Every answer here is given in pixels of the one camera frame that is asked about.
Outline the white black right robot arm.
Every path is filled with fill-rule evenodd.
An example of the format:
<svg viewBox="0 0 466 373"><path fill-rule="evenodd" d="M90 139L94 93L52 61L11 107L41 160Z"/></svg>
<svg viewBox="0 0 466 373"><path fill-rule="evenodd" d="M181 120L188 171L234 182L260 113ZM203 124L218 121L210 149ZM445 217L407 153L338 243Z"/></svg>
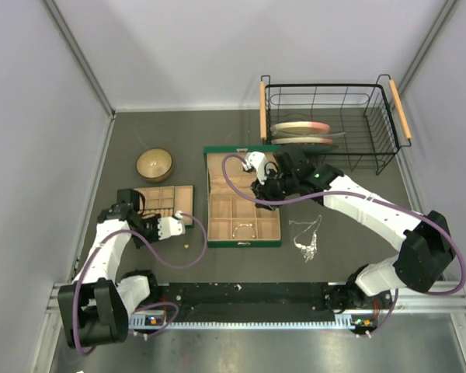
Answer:
<svg viewBox="0 0 466 373"><path fill-rule="evenodd" d="M322 192L314 200L370 229L396 251L380 263L367 264L351 274L339 291L354 303L383 291L409 288L428 292L454 260L452 245L439 233L448 229L446 218L431 211L411 216L388 208L386 200L355 183L342 170L323 164L315 166L296 146L278 148L270 161L262 152L250 152L244 169L256 173L251 189L259 200L282 201Z"/></svg>

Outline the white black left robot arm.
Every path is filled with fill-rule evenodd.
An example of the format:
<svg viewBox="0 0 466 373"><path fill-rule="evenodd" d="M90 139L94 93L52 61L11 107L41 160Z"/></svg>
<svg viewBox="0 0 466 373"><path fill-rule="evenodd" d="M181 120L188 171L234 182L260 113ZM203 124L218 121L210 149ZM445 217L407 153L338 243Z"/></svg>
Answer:
<svg viewBox="0 0 466 373"><path fill-rule="evenodd" d="M118 190L116 203L97 218L96 236L80 273L57 294L68 346L82 355L125 341L130 316L151 294L153 281L145 272L116 280L127 244L159 242L186 231L181 211L146 218L141 213L143 202L143 194L136 190Z"/></svg>

